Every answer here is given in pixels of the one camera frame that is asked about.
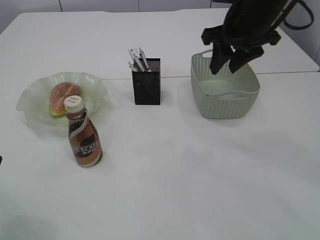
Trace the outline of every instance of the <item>white bottle cap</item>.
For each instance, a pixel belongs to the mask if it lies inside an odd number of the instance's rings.
[[[85,107],[85,103],[80,96],[69,96],[64,100],[64,107],[67,113],[77,113]]]

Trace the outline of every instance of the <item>white table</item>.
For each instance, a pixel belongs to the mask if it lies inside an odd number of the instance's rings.
[[[142,47],[147,57],[161,58],[162,77],[190,76],[191,56],[211,48],[202,43],[204,28],[221,25],[227,10],[24,13],[0,35],[0,70],[18,66],[15,71],[33,80],[63,71],[129,79],[128,49]],[[250,63],[255,73],[319,70],[279,33],[278,45],[267,44],[264,56]]]
[[[318,239],[320,73],[258,79],[230,120],[201,116],[188,77],[162,79],[160,106],[134,105],[130,79],[104,81],[90,168],[66,132],[26,125],[24,86],[3,81],[0,239]]]

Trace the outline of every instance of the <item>sugar-coated bun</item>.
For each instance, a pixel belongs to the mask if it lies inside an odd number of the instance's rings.
[[[54,116],[62,116],[66,114],[64,101],[67,97],[77,95],[80,96],[80,86],[72,82],[62,82],[52,89],[49,98],[50,113]]]

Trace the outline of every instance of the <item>pale green bowl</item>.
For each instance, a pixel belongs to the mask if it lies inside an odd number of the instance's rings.
[[[52,116],[49,111],[49,96],[52,89],[63,82],[71,82],[81,87],[81,97],[88,114],[99,107],[100,98],[108,91],[101,79],[85,72],[59,72],[52,76],[38,79],[28,86],[21,94],[16,105],[18,111],[23,111],[28,121],[47,127],[67,127],[66,116]]]

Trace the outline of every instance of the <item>pen holder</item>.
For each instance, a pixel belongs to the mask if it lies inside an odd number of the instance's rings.
[[[136,105],[160,105],[161,69],[160,58],[147,58],[151,72],[132,71],[134,101]]]

